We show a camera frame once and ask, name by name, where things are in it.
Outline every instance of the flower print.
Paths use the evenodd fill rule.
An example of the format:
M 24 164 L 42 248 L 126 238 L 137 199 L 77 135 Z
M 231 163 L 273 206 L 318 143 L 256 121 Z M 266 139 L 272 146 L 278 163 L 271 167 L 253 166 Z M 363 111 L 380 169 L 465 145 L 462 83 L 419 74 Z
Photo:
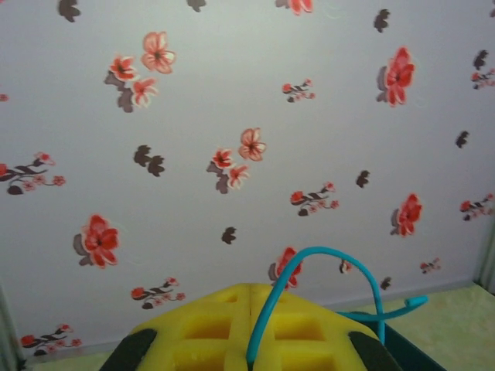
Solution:
M 21 338 L 21 345 L 22 346 L 30 346 L 36 341 L 36 338 L 34 335 L 26 335 Z
M 93 264 L 99 268 L 105 268 L 106 263 L 117 264 L 117 258 L 112 253 L 118 247 L 118 231 L 115 228 L 109 228 L 108 222 L 101 216 L 93 215 L 83 232 L 86 235 L 84 246 Z
M 288 6 L 295 15 L 301 15 L 301 11 L 312 12 L 312 0 L 288 0 Z
M 406 47 L 399 48 L 395 57 L 390 59 L 385 74 L 385 86 L 387 87 L 387 100 L 391 107 L 396 103 L 405 104 L 405 88 L 412 84 L 412 75 L 415 65 L 411 63 L 411 56 Z
M 231 166 L 235 165 L 230 156 L 231 154 L 231 149 L 219 148 L 218 151 L 215 153 L 215 156 L 213 157 L 213 162 L 218 168 L 230 168 Z
M 32 182 L 39 185 L 45 184 L 45 176 L 43 174 L 34 175 L 34 177 L 32 178 Z
M 61 331 L 61 332 L 72 332 L 73 329 L 69 326 L 69 325 L 66 325 L 66 324 L 60 324 L 57 326 L 57 328 Z
M 471 202 L 470 201 L 464 201 L 463 203 L 461 203 L 460 210 L 464 212 L 464 211 L 469 210 L 470 207 L 471 207 Z
M 179 282 L 174 277 L 167 277 L 166 282 L 170 286 L 179 286 Z
M 138 77 L 136 69 L 132 66 L 134 57 L 116 56 L 110 71 L 114 73 L 120 81 L 133 81 Z
M 423 206 L 418 196 L 411 193 L 408 199 L 402 204 L 397 216 L 401 236 L 406 237 L 408 234 L 414 234 L 415 223 L 421 217 L 422 209 Z
M 131 298 L 138 299 L 145 293 L 145 288 L 135 288 L 131 291 Z
M 34 155 L 38 160 L 40 160 L 43 164 L 54 166 L 55 162 L 51 159 L 50 155 L 45 152 L 38 152 Z
M 65 178 L 61 175 L 55 175 L 53 177 L 53 180 L 52 180 L 52 183 L 55 185 L 55 186 L 63 186 L 66 182 L 65 182 Z
M 283 255 L 278 258 L 276 267 L 275 267 L 275 275 L 277 278 L 280 277 L 280 274 L 282 274 L 284 268 L 287 266 L 289 261 L 296 255 L 296 251 L 294 250 L 293 247 L 286 247 Z M 295 270 L 292 272 L 291 277 L 288 279 L 288 283 L 285 286 L 285 290 L 287 290 L 289 287 L 290 288 L 297 288 L 298 282 L 297 276 L 298 274 L 301 274 L 302 272 L 302 262 L 298 264 L 298 266 L 295 268 Z
M 299 203 L 304 199 L 304 193 L 302 191 L 294 192 L 291 196 L 291 203 Z
M 34 191 L 36 189 L 36 186 L 34 185 L 34 183 L 27 181 L 27 180 L 22 182 L 22 187 L 27 192 Z
M 72 346 L 80 346 L 82 343 L 80 339 L 72 339 L 72 342 L 70 342 Z
M 149 106 L 150 95 L 157 95 L 158 90 L 153 86 L 156 83 L 155 79 L 148 78 L 136 81 L 132 84 L 132 103 L 138 107 Z
M 261 161 L 261 154 L 265 152 L 266 144 L 260 142 L 260 128 L 246 129 L 241 135 L 239 155 L 244 159 Z
M 241 189 L 242 179 L 249 178 L 249 174 L 247 173 L 248 169 L 249 166 L 247 165 L 240 165 L 232 168 L 229 171 L 229 180 L 228 180 L 229 187 L 232 189 Z
M 146 53 L 141 61 L 148 70 L 165 74 L 172 72 L 170 65 L 176 61 L 176 54 L 167 50 L 166 32 L 150 32 L 143 40 L 143 48 Z

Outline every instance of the light green floor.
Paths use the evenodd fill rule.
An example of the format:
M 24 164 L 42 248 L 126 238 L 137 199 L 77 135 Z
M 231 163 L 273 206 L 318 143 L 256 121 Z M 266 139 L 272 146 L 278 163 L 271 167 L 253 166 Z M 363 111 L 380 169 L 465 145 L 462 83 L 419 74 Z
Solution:
M 390 311 L 403 301 L 384 304 Z M 374 311 L 374 306 L 352 308 Z M 429 295 L 429 303 L 387 323 L 448 371 L 495 370 L 495 297 L 482 288 Z M 110 353 L 36 365 L 33 371 L 98 371 Z

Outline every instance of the wall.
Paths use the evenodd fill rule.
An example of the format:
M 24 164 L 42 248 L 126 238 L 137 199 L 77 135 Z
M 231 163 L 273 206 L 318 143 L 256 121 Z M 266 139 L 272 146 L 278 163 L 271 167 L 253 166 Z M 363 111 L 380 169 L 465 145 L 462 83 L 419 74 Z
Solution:
M 384 294 L 473 276 L 491 2 L 52 3 L 0 4 L 0 277 L 26 354 L 271 283 L 312 245 L 389 277 Z M 370 297 L 346 262 L 296 273 L 322 304 Z

